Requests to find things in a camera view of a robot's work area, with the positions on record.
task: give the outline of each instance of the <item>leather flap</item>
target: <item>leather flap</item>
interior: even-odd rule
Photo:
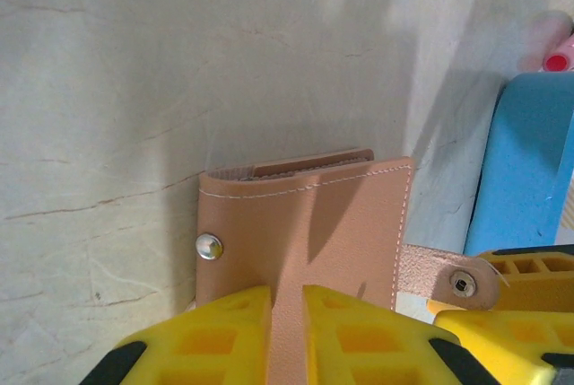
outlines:
[[[304,284],[395,306],[413,166],[372,159],[355,150],[200,176],[198,232],[223,254],[198,258],[197,304],[271,286],[269,383],[305,383]]]

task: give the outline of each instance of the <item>leather wallet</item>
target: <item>leather wallet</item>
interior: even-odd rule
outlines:
[[[465,308],[494,305],[498,281],[486,261],[402,246],[412,179],[410,158],[376,162],[369,149],[200,175],[198,234],[217,237],[223,253],[197,258],[196,303],[271,286],[268,383],[306,383],[305,284],[389,309],[399,290]],[[466,293],[453,292],[456,272],[470,276]]]

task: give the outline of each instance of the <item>rivet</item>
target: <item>rivet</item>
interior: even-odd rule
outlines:
[[[455,271],[450,277],[452,291],[457,297],[472,297],[476,292],[476,282],[474,278],[465,271]]]
[[[208,261],[213,261],[223,254],[223,244],[212,234],[201,234],[196,239],[197,254]]]

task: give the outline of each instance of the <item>pink cap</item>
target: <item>pink cap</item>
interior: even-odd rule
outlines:
[[[545,11],[531,19],[522,31],[523,44],[518,70],[538,71],[544,57],[568,39],[573,27],[572,18],[563,11]]]
[[[552,53],[544,58],[544,71],[561,72],[574,68],[574,36],[562,42]]]

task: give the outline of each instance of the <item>tan leather wallet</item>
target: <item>tan leather wallet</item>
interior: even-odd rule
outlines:
[[[376,162],[368,149],[200,176],[198,234],[217,237],[223,253],[197,258],[196,302],[271,286],[268,383],[306,383],[304,284],[389,309],[397,291],[467,309],[494,305],[499,284],[486,261],[402,244],[412,179],[410,158]]]

